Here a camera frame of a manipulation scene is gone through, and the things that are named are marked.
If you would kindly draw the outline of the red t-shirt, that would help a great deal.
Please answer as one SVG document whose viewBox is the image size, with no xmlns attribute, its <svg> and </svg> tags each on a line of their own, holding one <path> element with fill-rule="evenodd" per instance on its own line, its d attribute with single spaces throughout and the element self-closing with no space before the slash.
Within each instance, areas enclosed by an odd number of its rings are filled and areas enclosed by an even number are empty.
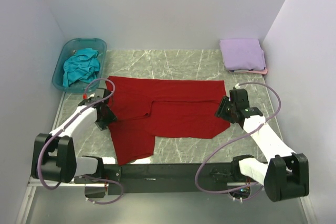
<svg viewBox="0 0 336 224">
<path fill-rule="evenodd" d="M 155 138 L 212 139 L 230 127 L 216 117 L 223 80 L 160 80 L 110 76 L 109 125 L 118 165 L 153 155 Z"/>
</svg>

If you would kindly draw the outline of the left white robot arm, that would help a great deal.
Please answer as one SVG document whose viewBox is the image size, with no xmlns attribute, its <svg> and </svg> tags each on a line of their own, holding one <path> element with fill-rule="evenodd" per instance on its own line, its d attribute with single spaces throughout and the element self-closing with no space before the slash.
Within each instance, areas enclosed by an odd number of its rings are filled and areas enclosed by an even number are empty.
<svg viewBox="0 0 336 224">
<path fill-rule="evenodd" d="M 77 157 L 74 140 L 94 124 L 102 131 L 117 121 L 108 106 L 111 97 L 112 91 L 98 88 L 93 96 L 78 104 L 61 126 L 50 133 L 38 134 L 34 141 L 31 177 L 38 179 L 40 171 L 44 180 L 58 183 L 69 183 L 79 176 L 87 176 L 93 183 L 101 182 L 105 176 L 102 158 Z"/>
</svg>

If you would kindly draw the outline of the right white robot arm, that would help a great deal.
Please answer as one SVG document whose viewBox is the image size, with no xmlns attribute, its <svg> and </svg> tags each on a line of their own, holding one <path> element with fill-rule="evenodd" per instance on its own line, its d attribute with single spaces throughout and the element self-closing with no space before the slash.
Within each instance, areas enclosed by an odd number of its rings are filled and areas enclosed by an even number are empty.
<svg viewBox="0 0 336 224">
<path fill-rule="evenodd" d="M 230 175 L 241 182 L 246 177 L 264 186 L 268 198 L 282 201 L 309 194 L 309 162 L 303 154 L 288 147 L 268 124 L 257 107 L 251 107 L 248 92 L 233 88 L 224 96 L 215 114 L 230 123 L 237 123 L 260 148 L 266 163 L 251 155 L 234 157 Z"/>
</svg>

